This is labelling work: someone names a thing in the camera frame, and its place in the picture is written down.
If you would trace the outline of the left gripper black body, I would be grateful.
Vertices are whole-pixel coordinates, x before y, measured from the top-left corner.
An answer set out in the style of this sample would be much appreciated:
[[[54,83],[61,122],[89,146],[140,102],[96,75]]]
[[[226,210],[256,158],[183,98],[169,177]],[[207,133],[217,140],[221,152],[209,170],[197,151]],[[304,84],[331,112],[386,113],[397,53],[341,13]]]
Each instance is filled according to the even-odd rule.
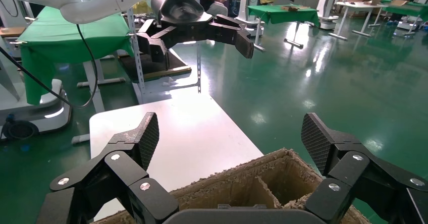
[[[197,0],[151,0],[160,31],[153,36],[165,44],[208,39],[213,16]]]

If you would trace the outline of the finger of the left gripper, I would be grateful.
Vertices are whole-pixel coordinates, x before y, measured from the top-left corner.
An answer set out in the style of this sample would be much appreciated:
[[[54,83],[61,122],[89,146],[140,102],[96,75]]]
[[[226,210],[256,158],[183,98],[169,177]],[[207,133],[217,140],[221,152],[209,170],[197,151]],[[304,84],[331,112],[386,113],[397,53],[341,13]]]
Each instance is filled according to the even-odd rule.
[[[155,19],[145,20],[136,36],[141,53],[150,56],[153,63],[170,68],[169,49],[177,44],[177,26],[162,26]]]
[[[208,23],[206,35],[209,40],[233,45],[247,59],[253,57],[254,43],[245,25],[239,20],[217,15]]]

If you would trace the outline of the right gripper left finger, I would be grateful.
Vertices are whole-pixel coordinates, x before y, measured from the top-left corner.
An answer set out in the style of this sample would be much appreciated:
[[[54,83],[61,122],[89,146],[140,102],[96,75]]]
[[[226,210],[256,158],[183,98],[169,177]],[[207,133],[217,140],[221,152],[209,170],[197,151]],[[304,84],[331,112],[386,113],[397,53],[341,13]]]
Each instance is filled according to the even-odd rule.
[[[37,223],[89,223],[117,199],[137,223],[163,223],[179,203],[147,172],[159,141],[157,115],[116,133],[99,155],[50,183]]]

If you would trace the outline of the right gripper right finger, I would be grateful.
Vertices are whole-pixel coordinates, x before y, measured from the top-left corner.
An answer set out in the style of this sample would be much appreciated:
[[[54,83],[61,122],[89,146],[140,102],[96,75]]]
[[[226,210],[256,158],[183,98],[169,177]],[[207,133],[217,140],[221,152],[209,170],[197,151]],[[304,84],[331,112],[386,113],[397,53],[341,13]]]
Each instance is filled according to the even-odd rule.
[[[305,210],[339,223],[355,199],[388,223],[427,223],[427,180],[372,154],[355,136],[328,128],[315,113],[301,141],[323,176]]]

